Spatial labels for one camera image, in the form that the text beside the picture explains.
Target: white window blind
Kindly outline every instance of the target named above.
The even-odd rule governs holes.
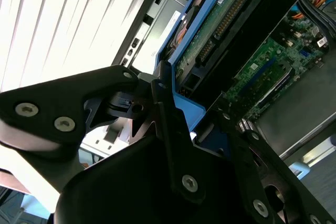
[[[0,0],[7,91],[111,65],[144,0]]]

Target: electronic component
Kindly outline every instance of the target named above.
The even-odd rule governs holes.
[[[190,25],[195,19],[196,15],[200,11],[200,7],[204,4],[205,0],[193,0],[192,4],[188,8],[188,11],[184,15],[184,18],[180,20],[178,28],[174,33],[174,36],[170,38],[169,42],[163,49],[163,59],[170,59],[176,48],[183,40]]]
[[[208,53],[214,48],[214,43],[209,41],[213,33],[215,35],[221,35],[224,32],[225,21],[229,23],[230,18],[237,14],[238,11],[234,13],[234,9],[238,8],[244,3],[244,0],[218,0],[211,13],[208,15],[207,19],[204,21],[202,27],[197,32],[196,36],[190,43],[189,47],[186,49],[185,53],[180,58],[179,62],[175,67],[176,78],[179,79],[184,69],[189,65],[190,62],[201,53],[199,60],[204,62]]]
[[[319,45],[326,39],[313,42],[317,36],[310,32],[316,31],[314,24],[286,17],[279,26],[236,75],[236,84],[224,96],[239,108],[239,116],[258,118],[310,68],[311,62],[323,66]]]

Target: green circuit board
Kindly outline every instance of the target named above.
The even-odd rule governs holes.
[[[324,52],[317,43],[321,34],[317,35],[315,25],[305,18],[294,21],[290,16],[282,25],[287,34],[279,36],[274,34],[279,30],[275,30],[242,67],[234,78],[235,84],[224,95],[239,108],[238,114],[248,119],[257,119],[307,70],[323,65]]]
[[[193,38],[192,42],[183,53],[179,62],[175,66],[176,78],[184,72],[184,69],[194,60],[204,49],[213,33],[219,28],[223,18],[227,15],[232,4],[237,0],[218,0],[210,14],[203,22],[201,28]]]

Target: blue pcie slot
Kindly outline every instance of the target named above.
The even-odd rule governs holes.
[[[259,70],[256,72],[256,74],[246,83],[246,85],[240,90],[239,95],[242,95],[248,90],[253,83],[255,83],[256,80],[270,67],[274,64],[276,61],[276,57],[273,57],[269,61],[267,61]]]
[[[302,54],[303,56],[305,57],[308,57],[309,56],[309,53],[304,51],[304,50],[300,50],[300,54]]]

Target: silver screw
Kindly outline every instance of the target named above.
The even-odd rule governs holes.
[[[190,175],[186,174],[182,177],[182,184],[188,191],[195,193],[198,190],[197,181]]]
[[[229,116],[228,114],[223,113],[223,117],[224,117],[226,120],[230,120],[230,116]]]
[[[34,116],[38,113],[38,107],[32,103],[23,102],[15,107],[15,112],[18,115],[25,116],[27,118]]]
[[[127,78],[132,78],[132,75],[130,73],[124,72],[124,76]]]
[[[315,215],[310,215],[310,221],[313,224],[321,224],[320,220]]]
[[[259,136],[256,133],[252,132],[251,135],[255,140],[259,140]]]
[[[265,204],[260,201],[259,199],[255,199],[253,201],[253,206],[254,206],[254,209],[257,210],[257,212],[263,216],[264,218],[267,218],[268,217],[268,210],[267,210],[267,207],[265,206]]]
[[[73,131],[75,128],[75,125],[76,124],[74,120],[66,116],[61,116],[58,119],[56,119],[54,122],[55,128],[63,132]]]
[[[165,84],[163,84],[163,83],[159,83],[159,86],[161,87],[161,88],[166,88],[166,86],[165,86]]]

